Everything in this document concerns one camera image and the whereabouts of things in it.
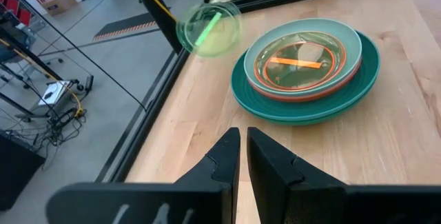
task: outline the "green straw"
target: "green straw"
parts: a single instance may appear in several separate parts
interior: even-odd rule
[[[207,38],[207,35],[210,31],[212,31],[214,25],[219,21],[222,14],[220,12],[216,12],[213,19],[208,23],[207,27],[201,32],[201,35],[199,35],[199,38],[196,40],[195,45],[200,46],[201,43]]]

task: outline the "orange plate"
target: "orange plate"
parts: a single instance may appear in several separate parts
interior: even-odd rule
[[[336,85],[327,88],[326,90],[323,90],[322,92],[318,92],[315,94],[310,94],[307,96],[276,96],[276,95],[272,95],[268,92],[264,92],[261,89],[257,88],[255,85],[253,85],[250,81],[248,81],[248,83],[250,84],[250,86],[253,87],[253,89],[255,89],[255,91],[261,93],[262,95],[269,97],[271,99],[277,100],[277,101],[286,101],[286,102],[302,102],[302,101],[313,101],[313,100],[317,100],[320,99],[324,96],[327,96],[329,94],[332,94],[334,92],[336,92],[337,90],[339,90],[340,88],[342,88],[343,86],[346,85],[346,83],[348,83],[353,76],[357,73],[358,68],[360,68],[361,65],[361,60],[360,62],[358,62],[356,68],[354,71],[351,72],[351,74],[348,75],[348,77],[344,80],[342,80],[341,82],[337,83]]]
[[[329,78],[327,78],[327,77],[329,76],[329,74],[326,74],[326,75],[323,77],[322,80],[319,80],[319,81],[316,82],[315,84],[313,84],[313,85],[309,85],[309,86],[307,86],[307,87],[303,87],[303,88],[298,88],[298,89],[286,89],[286,88],[274,87],[274,86],[272,86],[272,85],[267,84],[267,82],[265,82],[265,80],[263,80],[263,79],[260,77],[260,74],[258,73],[258,69],[257,69],[257,61],[254,62],[254,75],[256,76],[257,80],[258,80],[260,83],[262,83],[263,85],[269,87],[270,89],[278,90],[278,91],[282,91],[282,92],[297,92],[297,91],[303,91],[303,90],[308,90],[308,89],[311,89],[311,88],[315,88],[315,87],[317,87],[317,86],[319,86],[319,85],[322,85],[323,83],[328,82],[329,80],[333,79],[338,73],[340,73],[340,71],[342,70],[343,66],[346,64],[346,49],[345,49],[344,45],[341,43],[341,41],[340,41],[339,39],[337,39],[337,38],[335,38],[335,37],[333,37],[333,38],[334,38],[334,39],[340,44],[340,47],[342,48],[342,61],[340,62],[340,68],[338,68],[337,71],[334,72]],[[280,50],[282,50],[282,49],[284,49],[284,48],[286,48],[286,47],[288,47],[288,46],[296,45],[296,44],[298,44],[298,43],[305,43],[305,42],[310,42],[310,41],[299,41],[299,42],[291,43],[291,44],[288,44],[288,45],[284,45],[282,48],[278,49],[278,51],[280,51]],[[333,59],[332,59],[332,65],[331,65],[331,68],[334,68],[334,66],[335,66],[335,65],[334,65],[334,63],[335,63],[335,60],[334,60],[334,54],[332,54],[332,55],[333,55],[333,56],[332,56]],[[264,67],[266,67],[266,65],[269,63],[269,60],[270,60],[270,59],[268,59],[267,62],[265,62]]]

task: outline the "plate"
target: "plate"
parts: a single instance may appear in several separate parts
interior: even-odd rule
[[[356,69],[354,71],[351,72],[351,74],[344,80],[340,81],[339,83],[331,86],[330,88],[327,88],[326,90],[323,90],[322,92],[317,92],[314,94],[310,94],[307,96],[278,96],[278,95],[274,95],[268,92],[264,92],[263,90],[257,88],[256,86],[250,84],[255,91],[261,93],[262,95],[269,97],[271,99],[277,100],[277,101],[286,101],[286,102],[303,102],[303,101],[313,101],[313,100],[317,100],[320,98],[323,98],[327,95],[330,95],[334,92],[336,92],[337,90],[341,89],[343,86],[345,86],[352,78],[353,76],[355,76],[355,74],[357,73],[360,65],[361,65],[361,61],[358,62]]]
[[[365,97],[365,95],[360,97],[356,102],[352,103],[351,105],[349,105],[348,107],[346,107],[343,110],[340,110],[340,111],[335,112],[333,114],[330,114],[328,116],[324,116],[324,117],[320,117],[320,118],[316,118],[316,119],[311,119],[311,120],[307,120],[307,121],[275,121],[275,120],[263,118],[263,117],[258,116],[256,114],[254,114],[254,116],[256,116],[258,118],[262,118],[262,119],[264,119],[266,121],[269,121],[269,122],[272,122],[272,123],[281,124],[281,125],[312,125],[312,124],[318,124],[318,123],[325,122],[325,121],[327,121],[329,119],[332,119],[334,117],[337,117],[337,116],[341,115],[342,113],[346,112],[347,110],[352,109],[355,105],[357,105],[357,103],[359,103],[363,99],[363,97]]]
[[[324,32],[339,40],[346,49],[346,62],[341,68],[341,71],[339,71],[334,78],[326,83],[323,83],[322,85],[295,92],[283,92],[281,90],[271,89],[266,85],[263,85],[254,74],[254,64],[256,58],[268,46],[268,44],[286,37],[287,35],[298,32]],[[331,19],[302,19],[278,26],[257,39],[257,41],[254,42],[254,44],[246,52],[243,66],[245,69],[245,74],[250,82],[263,91],[279,96],[305,96],[321,92],[326,88],[329,88],[346,79],[348,75],[355,70],[358,62],[360,61],[361,49],[362,45],[360,37],[357,35],[357,32],[354,29],[350,28],[346,24]]]
[[[362,63],[353,79],[337,92],[304,103],[287,103],[269,99],[248,83],[242,66],[243,55],[232,73],[232,91],[236,100],[247,111],[272,121],[309,121],[326,117],[347,109],[368,93],[380,71],[380,54],[377,47],[365,35],[358,33],[362,45]]]
[[[231,1],[212,0],[188,8],[176,23],[182,46],[200,57],[217,57],[239,44],[240,11]]]
[[[345,47],[337,38],[324,32],[297,32],[260,51],[254,75],[268,88],[295,92],[328,82],[345,62]]]

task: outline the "teal plate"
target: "teal plate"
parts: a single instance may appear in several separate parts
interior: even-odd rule
[[[286,103],[269,99],[250,86],[242,55],[233,69],[232,91],[239,104],[261,118],[290,125],[325,121],[353,107],[372,88],[380,71],[380,54],[373,42],[361,34],[362,63],[353,79],[339,91],[325,98],[304,103]]]
[[[258,58],[258,55],[265,48],[267,48],[271,42],[280,40],[282,37],[286,37],[289,34],[295,34],[298,32],[324,32],[335,37],[335,39],[339,40],[345,47],[347,54],[346,62],[337,75],[321,85],[317,85],[309,89],[288,92],[271,89],[270,87],[261,83],[254,74],[254,64],[256,58]],[[246,52],[243,66],[245,69],[245,74],[251,83],[265,92],[276,96],[307,96],[322,92],[323,90],[345,80],[358,65],[361,52],[362,43],[353,28],[344,23],[331,19],[309,18],[285,23],[259,37]]]

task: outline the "black cable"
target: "black cable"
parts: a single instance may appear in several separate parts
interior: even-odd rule
[[[33,131],[33,130],[42,130],[45,129],[46,127],[42,127],[42,128],[23,128],[23,131]]]
[[[5,114],[7,114],[10,118],[6,118],[4,116],[0,116],[0,117],[4,118],[10,122],[18,123],[18,121],[12,115],[10,115],[8,112],[6,112],[4,109],[0,108],[0,110],[3,111]]]
[[[12,128],[15,128],[15,127],[18,126],[18,125],[20,125],[20,126],[22,127],[21,122],[22,122],[24,119],[25,119],[25,117],[23,117],[22,119],[20,119],[20,121],[18,121],[17,123],[15,123],[13,126],[7,128],[6,130],[11,130]]]
[[[46,43],[49,43],[48,41],[46,41],[42,36],[40,36],[40,34],[36,33],[38,35],[38,37],[40,37],[41,39],[43,39]],[[49,44],[49,47],[53,47],[55,49],[57,49],[62,55],[64,55],[66,58],[68,58],[69,60],[71,60],[73,63],[75,63],[78,67],[80,67],[81,69],[83,69],[85,72],[87,72],[90,76],[92,76],[92,73],[90,73],[88,70],[86,70],[83,66],[81,66],[80,64],[78,64],[74,59],[72,59],[71,57],[69,57],[66,53],[64,53],[64,51],[60,50],[59,48],[57,48],[55,45]]]
[[[95,63],[95,61],[93,61],[88,55],[86,55],[83,51],[81,51],[76,45],[74,45],[70,40],[68,40],[68,38],[66,38],[63,34],[61,34],[58,30],[57,32],[64,38],[66,39],[70,45],[72,45],[75,49],[77,49],[88,61],[90,61],[92,64],[94,64],[100,71],[102,71],[106,76],[108,76],[113,82],[115,82],[121,89],[123,89],[125,91],[125,93],[129,94],[130,97],[132,97],[145,111],[147,111],[147,108],[144,107],[144,105],[132,94],[130,93],[127,89],[125,89],[116,79],[114,79],[112,76],[110,76],[110,74],[108,72],[106,72],[101,66],[99,66],[97,63]],[[74,62],[77,66],[79,66],[80,68],[82,68],[83,70],[85,70],[89,75],[92,75],[89,71],[87,71],[84,67],[80,66],[76,61],[74,61],[73,59],[71,59],[69,56],[67,56],[66,54],[64,54],[64,52],[61,52],[64,56],[66,56],[67,58],[69,58],[72,62]]]
[[[29,77],[28,73],[25,72],[25,70],[23,69],[23,67],[20,65],[20,63],[17,63],[17,65],[19,65],[20,69],[23,71],[23,74],[27,76],[29,83],[32,85],[32,87],[34,87],[34,89],[37,90],[37,87],[35,87],[34,82],[32,82],[32,79]]]
[[[83,127],[83,124],[79,120],[75,120],[72,122],[72,126],[74,127],[74,131],[72,131],[70,134],[68,134],[66,137],[63,138],[61,141],[62,143],[65,143],[66,141],[69,141],[73,138],[76,138],[78,135],[80,135],[80,129]]]
[[[29,75],[26,73],[26,72],[24,72],[24,74],[29,78],[28,79],[28,81],[32,84],[32,86],[31,85],[29,85],[28,84],[28,82],[26,82],[24,79],[22,79],[21,81],[24,83],[24,84],[26,84],[39,98],[40,98],[40,100],[42,100],[44,103],[45,103],[45,106],[48,106],[49,107],[49,109],[50,109],[50,111],[52,111],[53,113],[54,113],[54,115],[57,117],[57,120],[56,120],[56,122],[55,123],[58,123],[59,121],[61,121],[61,118],[60,118],[60,116],[58,115],[58,113],[54,110],[54,108],[51,106],[51,105],[49,105],[48,104],[48,102],[46,102],[45,101],[45,99],[40,95],[40,93],[38,92],[38,90],[37,90],[37,88],[35,87],[35,85],[33,84],[33,82],[32,82],[32,79],[29,77]],[[15,125],[13,125],[12,127],[10,127],[10,128],[8,128],[8,130],[12,130],[13,128],[15,128],[17,125],[20,125],[20,123],[24,120],[24,119],[27,119],[27,118],[29,118],[28,116],[24,116],[17,124],[15,124]],[[47,137],[46,136],[46,134],[48,133],[48,132],[52,132],[52,135],[50,136],[50,137]],[[42,141],[41,141],[41,144],[40,144],[40,146],[37,148],[37,150],[39,150],[39,149],[41,149],[41,147],[42,147],[42,145],[43,145],[43,141],[44,140],[46,140],[47,138],[49,138],[49,142],[51,142],[52,144],[54,144],[53,143],[53,141],[51,140],[51,138],[52,139],[56,139],[57,137],[58,137],[58,135],[59,134],[57,134],[57,133],[54,133],[54,130],[53,130],[53,126],[47,126],[47,128],[46,128],[46,132],[41,136],[42,137]]]
[[[44,162],[44,164],[41,166],[41,170],[42,171],[46,171],[51,165],[52,165],[52,163],[54,162],[54,160],[55,160],[55,157],[57,156],[57,152],[58,152],[58,149],[59,149],[59,145],[55,145],[55,153],[54,153],[54,156],[52,156],[52,159],[50,160],[50,162],[49,162],[49,164],[48,164],[48,160],[49,160],[49,144],[46,144],[46,161]]]

